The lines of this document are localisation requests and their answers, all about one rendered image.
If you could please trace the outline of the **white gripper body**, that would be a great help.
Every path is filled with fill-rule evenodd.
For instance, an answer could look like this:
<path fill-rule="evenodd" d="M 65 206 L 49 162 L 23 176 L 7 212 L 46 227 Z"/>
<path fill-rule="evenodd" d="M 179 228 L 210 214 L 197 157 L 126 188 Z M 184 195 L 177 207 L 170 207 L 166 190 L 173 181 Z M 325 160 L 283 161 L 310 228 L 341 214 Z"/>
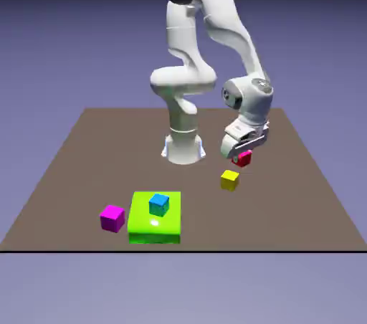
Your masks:
<path fill-rule="evenodd" d="M 229 134 L 226 134 L 221 143 L 221 154 L 226 159 L 232 159 L 243 152 L 252 151 L 267 140 L 268 130 L 268 128 L 264 129 L 261 134 L 252 131 L 240 140 L 236 140 Z"/>

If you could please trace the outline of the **small red cube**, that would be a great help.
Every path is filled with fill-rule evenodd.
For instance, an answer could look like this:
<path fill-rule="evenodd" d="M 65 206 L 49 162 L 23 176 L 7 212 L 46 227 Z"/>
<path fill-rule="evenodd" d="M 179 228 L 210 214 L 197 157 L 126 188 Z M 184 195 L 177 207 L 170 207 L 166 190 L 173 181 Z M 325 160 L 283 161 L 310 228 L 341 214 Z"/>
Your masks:
<path fill-rule="evenodd" d="M 232 158 L 232 163 L 240 168 L 249 165 L 252 161 L 252 151 L 248 150 Z"/>

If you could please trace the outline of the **small yellow cube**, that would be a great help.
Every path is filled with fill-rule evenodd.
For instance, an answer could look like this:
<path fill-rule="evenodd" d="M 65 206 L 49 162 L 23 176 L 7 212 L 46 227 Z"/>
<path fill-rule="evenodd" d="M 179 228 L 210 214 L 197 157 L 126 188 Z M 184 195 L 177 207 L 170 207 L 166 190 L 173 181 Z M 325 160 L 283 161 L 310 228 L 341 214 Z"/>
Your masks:
<path fill-rule="evenodd" d="M 221 188 L 227 191 L 234 191 L 239 183 L 239 173 L 225 170 L 221 175 Z"/>

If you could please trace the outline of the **small blue cube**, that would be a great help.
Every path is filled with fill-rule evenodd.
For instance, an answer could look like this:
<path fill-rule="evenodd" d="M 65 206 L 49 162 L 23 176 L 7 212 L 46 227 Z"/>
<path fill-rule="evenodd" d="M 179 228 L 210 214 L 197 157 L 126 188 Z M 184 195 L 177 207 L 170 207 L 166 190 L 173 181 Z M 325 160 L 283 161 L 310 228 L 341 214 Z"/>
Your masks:
<path fill-rule="evenodd" d="M 169 196 L 154 194 L 149 200 L 149 213 L 163 217 L 169 209 Z"/>

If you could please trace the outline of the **small magenta cube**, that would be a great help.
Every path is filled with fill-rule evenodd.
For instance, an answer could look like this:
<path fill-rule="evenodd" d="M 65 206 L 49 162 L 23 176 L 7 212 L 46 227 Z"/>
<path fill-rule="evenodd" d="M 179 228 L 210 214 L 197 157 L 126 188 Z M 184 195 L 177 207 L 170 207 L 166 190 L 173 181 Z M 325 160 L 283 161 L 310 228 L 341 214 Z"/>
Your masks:
<path fill-rule="evenodd" d="M 125 209 L 123 207 L 110 204 L 100 213 L 100 225 L 105 231 L 118 233 L 124 223 Z"/>

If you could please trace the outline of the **large green box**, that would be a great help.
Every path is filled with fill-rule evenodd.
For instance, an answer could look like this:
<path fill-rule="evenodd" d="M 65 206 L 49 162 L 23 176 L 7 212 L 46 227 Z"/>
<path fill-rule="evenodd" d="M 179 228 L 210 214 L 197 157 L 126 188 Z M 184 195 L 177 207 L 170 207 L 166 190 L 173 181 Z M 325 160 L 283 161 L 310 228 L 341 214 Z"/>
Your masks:
<path fill-rule="evenodd" d="M 149 213 L 154 194 L 169 196 L 169 209 L 163 217 Z M 179 244 L 181 240 L 181 192 L 136 191 L 127 223 L 130 244 Z"/>

